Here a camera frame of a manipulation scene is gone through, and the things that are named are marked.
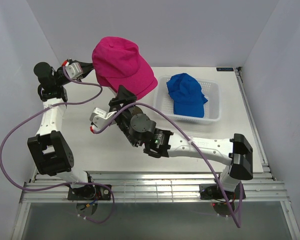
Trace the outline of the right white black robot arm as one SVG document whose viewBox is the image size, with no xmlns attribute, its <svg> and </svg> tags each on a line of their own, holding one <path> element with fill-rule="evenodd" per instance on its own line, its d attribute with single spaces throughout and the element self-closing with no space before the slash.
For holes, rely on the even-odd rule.
<svg viewBox="0 0 300 240">
<path fill-rule="evenodd" d="M 136 100 L 136 95 L 121 85 L 109 102 L 109 111 L 118 113 L 115 123 L 133 147 L 143 146 L 143 152 L 153 158 L 205 156 L 225 166 L 213 185 L 200 187 L 201 199 L 233 199 L 239 183 L 253 179 L 253 148 L 244 135 L 236 133 L 230 139 L 190 138 L 159 129 L 134 105 Z"/>
</svg>

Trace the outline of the pink cap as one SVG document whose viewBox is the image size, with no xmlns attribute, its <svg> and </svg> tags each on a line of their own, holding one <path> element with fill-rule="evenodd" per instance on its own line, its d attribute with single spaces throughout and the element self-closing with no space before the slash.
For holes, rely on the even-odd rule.
<svg viewBox="0 0 300 240">
<path fill-rule="evenodd" d="M 148 87 L 149 93 L 158 85 L 151 66 L 140 55 L 138 45 L 125 38 L 102 38 L 92 51 L 92 65 L 96 77 L 134 77 Z"/>
<path fill-rule="evenodd" d="M 101 86 L 110 88 L 115 94 L 118 93 L 119 86 L 124 86 L 128 91 L 135 94 L 138 100 L 149 93 L 148 86 L 143 84 L 142 81 L 137 80 L 135 77 L 106 78 L 97 74 L 96 78 Z"/>
</svg>

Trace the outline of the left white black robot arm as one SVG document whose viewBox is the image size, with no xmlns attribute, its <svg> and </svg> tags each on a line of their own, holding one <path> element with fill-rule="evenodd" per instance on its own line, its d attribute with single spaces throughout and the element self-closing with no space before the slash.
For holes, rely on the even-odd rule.
<svg viewBox="0 0 300 240">
<path fill-rule="evenodd" d="M 61 133 L 68 102 L 64 86 L 71 80 L 80 81 L 92 70 L 91 63 L 72 59 L 66 60 L 57 70 L 47 62 L 39 62 L 33 68 L 45 112 L 37 133 L 28 138 L 27 146 L 39 173 L 63 179 L 70 193 L 80 200 L 93 199 L 97 190 L 87 172 L 75 169 L 73 152 Z"/>
</svg>

